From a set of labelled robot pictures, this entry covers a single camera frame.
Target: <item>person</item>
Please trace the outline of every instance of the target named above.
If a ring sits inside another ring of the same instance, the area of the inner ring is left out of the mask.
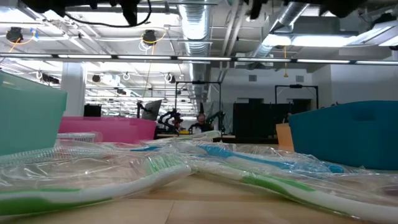
[[[197,123],[195,124],[196,127],[200,128],[202,132],[205,131],[212,131],[214,127],[212,124],[206,123],[206,116],[203,113],[198,114],[197,116]]]

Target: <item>ductwork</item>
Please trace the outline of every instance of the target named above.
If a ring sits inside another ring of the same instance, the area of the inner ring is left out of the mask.
[[[300,17],[300,15],[309,7],[307,3],[301,2],[290,2],[289,5],[283,9],[278,18],[271,24],[270,32],[273,30],[280,29],[282,27],[289,27],[289,30],[293,30],[294,22]],[[257,49],[250,55],[250,57],[264,58],[266,57],[272,48],[275,47],[269,41],[269,36],[262,41],[262,43],[257,47]],[[247,69],[254,69],[257,63],[251,63],[248,65]]]
[[[210,29],[210,6],[200,4],[179,5],[178,9],[182,17],[182,31],[188,40],[204,40],[207,38]],[[206,43],[185,44],[189,56],[208,55],[209,45]],[[209,64],[191,63],[189,65],[190,78],[192,81],[209,81]],[[207,97],[203,89],[208,90],[208,85],[196,85],[193,87],[196,103]]]

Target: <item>monitor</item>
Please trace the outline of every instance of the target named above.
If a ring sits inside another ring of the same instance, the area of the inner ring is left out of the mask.
[[[150,121],[156,121],[157,115],[159,114],[160,106],[162,104],[162,100],[152,101],[145,105],[145,109],[142,112],[142,118]]]

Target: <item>wooden table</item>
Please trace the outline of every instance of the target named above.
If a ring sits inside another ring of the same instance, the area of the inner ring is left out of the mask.
[[[245,185],[197,175],[138,198],[3,220],[12,224],[360,223]]]

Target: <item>ceiling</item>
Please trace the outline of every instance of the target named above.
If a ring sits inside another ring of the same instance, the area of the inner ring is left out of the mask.
[[[153,2],[153,5],[161,7],[162,1]],[[266,24],[266,18],[277,14],[281,10],[281,1],[276,1],[274,5],[266,4],[262,7],[261,16],[256,21],[248,22],[242,20],[240,29],[237,30],[236,41],[226,39],[228,24],[231,22],[232,7],[226,1],[218,1],[217,5],[211,7],[210,17],[210,36],[207,41],[210,44],[210,55],[220,56],[222,54],[223,44],[226,40],[230,44],[233,42],[232,55],[249,54],[265,38],[263,28]],[[312,17],[318,13],[317,7],[309,7],[302,17]],[[106,22],[115,25],[126,25],[120,9],[104,7],[101,12],[80,12],[72,9],[70,14],[73,17],[84,21]],[[146,13],[138,14],[138,21],[146,17]],[[330,19],[335,19],[333,14],[325,15]],[[61,18],[52,11],[44,14],[38,14],[30,9],[23,7],[0,7],[0,52],[8,52],[12,49],[13,43],[9,42],[5,34],[10,27],[21,27],[24,40],[23,45],[16,45],[12,52],[14,53],[41,53],[41,54],[130,54],[130,55],[186,55],[185,37],[181,26],[181,17],[178,14],[152,13],[150,23],[139,27],[127,29],[111,28],[105,26],[89,26],[71,21],[67,18]],[[352,30],[357,33],[366,31],[369,24],[364,22],[363,18],[354,12],[347,19],[340,20],[341,30]],[[159,40],[153,47],[142,45],[141,35],[145,30],[155,30],[155,35]],[[274,47],[271,50],[273,57],[288,58],[323,58],[323,59],[384,59],[391,55],[388,47],[379,46],[351,46],[351,47],[329,47],[327,43],[323,47],[309,47],[304,45],[288,45],[286,47]],[[5,58],[2,61],[2,69],[35,82],[42,82],[37,77],[39,72],[46,73],[62,82],[62,62],[47,62],[38,60],[21,60]],[[284,63],[275,63],[266,69],[275,71],[284,68]],[[100,76],[119,76],[120,81],[117,85],[120,87],[136,88],[133,93],[128,93],[134,97],[174,97],[175,85],[169,83],[165,76],[173,75],[176,80],[191,81],[188,63],[126,63],[126,62],[85,62],[87,76],[87,103],[101,103],[104,112],[107,114],[121,114],[127,116],[135,115],[136,99],[126,101],[109,101],[109,98],[93,98],[91,96],[118,96],[116,90],[99,90],[96,87],[109,87],[103,82],[93,82],[93,75]],[[219,67],[219,64],[212,64],[212,80],[218,72],[213,72]],[[303,73],[311,73],[314,67],[307,64],[291,64],[289,69],[302,69]],[[229,74],[241,73],[244,70],[229,68]],[[238,78],[229,78],[227,85],[239,83]],[[183,113],[187,115],[197,112],[193,103],[190,103],[189,97],[192,95],[192,89],[187,86],[187,90],[182,90],[179,97],[186,98],[186,102],[179,102]],[[163,104],[163,110],[170,109],[172,104],[167,101]]]

